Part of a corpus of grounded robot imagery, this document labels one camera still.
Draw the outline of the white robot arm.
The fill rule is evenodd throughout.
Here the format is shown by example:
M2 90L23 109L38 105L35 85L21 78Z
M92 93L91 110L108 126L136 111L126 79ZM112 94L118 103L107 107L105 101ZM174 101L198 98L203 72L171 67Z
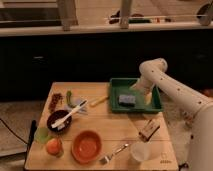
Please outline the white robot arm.
M139 66L141 76L132 88L147 95L156 85L181 109L195 117L188 171L213 171L213 99L168 76L167 68L163 58L142 62Z

